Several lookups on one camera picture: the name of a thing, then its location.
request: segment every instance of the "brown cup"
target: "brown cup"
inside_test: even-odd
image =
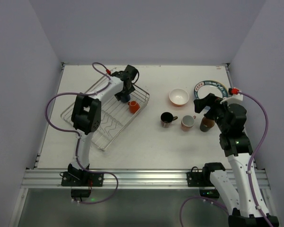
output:
[[[163,114],[161,114],[161,125],[163,128],[168,128],[170,124],[176,119],[178,119],[177,116],[173,116],[169,112],[164,112]]]
[[[200,130],[203,132],[207,132],[209,131],[213,126],[215,125],[213,120],[210,120],[206,117],[204,117],[201,120],[201,124],[200,124]]]
[[[181,120],[181,129],[183,131],[189,131],[195,124],[195,118],[196,116],[193,117],[190,115],[184,116]]]

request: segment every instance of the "cup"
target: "cup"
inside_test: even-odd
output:
[[[201,120],[201,124],[200,124],[200,130],[203,132],[207,132],[209,131],[213,126],[215,125],[213,120],[210,120],[206,117],[204,117]]]
[[[189,131],[195,124],[195,118],[196,116],[193,117],[190,115],[184,116],[181,120],[181,129],[183,131]]]
[[[131,101],[127,104],[129,105],[129,112],[132,114],[136,113],[140,109],[140,105],[136,101]]]
[[[176,119],[178,119],[177,116],[173,116],[169,112],[164,112],[163,114],[161,114],[161,124],[162,124],[162,127],[163,128],[168,128],[169,125]]]

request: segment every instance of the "blue plate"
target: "blue plate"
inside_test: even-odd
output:
[[[228,97],[228,91],[226,87],[214,80],[204,80],[199,83],[194,88],[194,96],[196,99],[204,98],[209,93],[213,93],[215,96],[220,98]]]

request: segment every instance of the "white wall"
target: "white wall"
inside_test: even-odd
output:
[[[265,0],[30,0],[62,61],[230,62]]]
[[[0,227],[45,130],[44,107],[60,63],[27,0],[0,0]]]
[[[264,105],[269,118],[266,141],[257,156],[272,189],[284,226],[284,0],[268,0],[231,62],[233,84]],[[260,109],[245,98],[248,135],[255,145],[264,131]]]

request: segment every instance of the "red cable connector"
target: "red cable connector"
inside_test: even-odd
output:
[[[239,89],[237,89],[237,88],[229,88],[228,89],[228,93],[230,94],[230,95],[237,95],[238,93],[239,93]]]
[[[111,71],[110,71],[110,70],[106,70],[106,73],[107,73],[108,75],[111,75]]]

